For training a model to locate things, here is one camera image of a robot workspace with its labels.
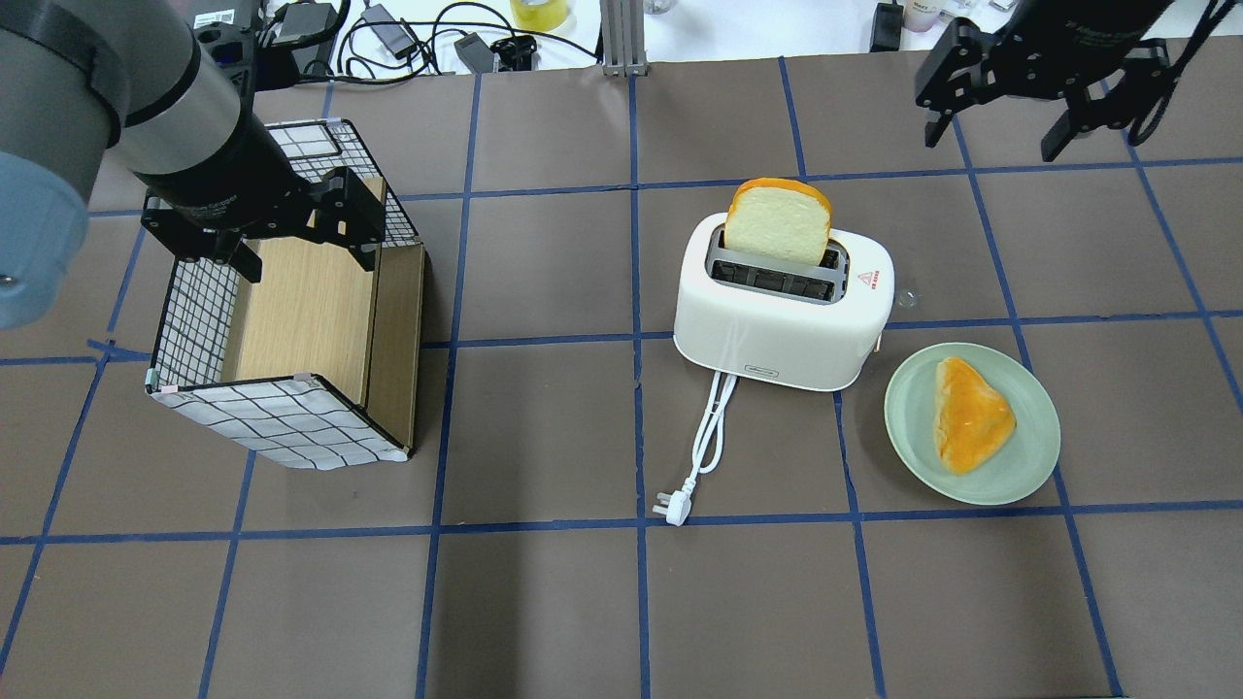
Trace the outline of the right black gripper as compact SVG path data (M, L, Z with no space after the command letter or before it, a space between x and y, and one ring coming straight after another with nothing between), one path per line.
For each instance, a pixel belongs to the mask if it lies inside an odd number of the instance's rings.
M927 148L970 107L1001 97L1062 100L1066 109L1040 142L1040 159L1052 163L1094 128L1140 132L1182 73L1162 39L1108 37L1073 29L1065 19L984 32L971 19L955 17L916 71L914 97L926 109Z

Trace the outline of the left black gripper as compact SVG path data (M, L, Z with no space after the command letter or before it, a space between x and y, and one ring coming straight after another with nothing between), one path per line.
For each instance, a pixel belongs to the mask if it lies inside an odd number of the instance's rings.
M351 252L360 270L374 272L387 239L387 182L337 165L302 179L252 221L234 226L220 221L200 225L186 211L148 193L142 224L178 260L206 257L226 264L249 284L262 282L264 264L246 243L282 238L334 245Z

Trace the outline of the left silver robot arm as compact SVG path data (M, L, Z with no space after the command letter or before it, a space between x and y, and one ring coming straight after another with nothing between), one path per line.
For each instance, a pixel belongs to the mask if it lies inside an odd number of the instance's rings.
M144 226L181 261L257 284L249 243L292 236L373 271L385 203L346 167L298 177L252 109L259 91L298 83L295 51L337 31L194 27L164 1L5 1L2 327L56 302L106 150L147 187Z

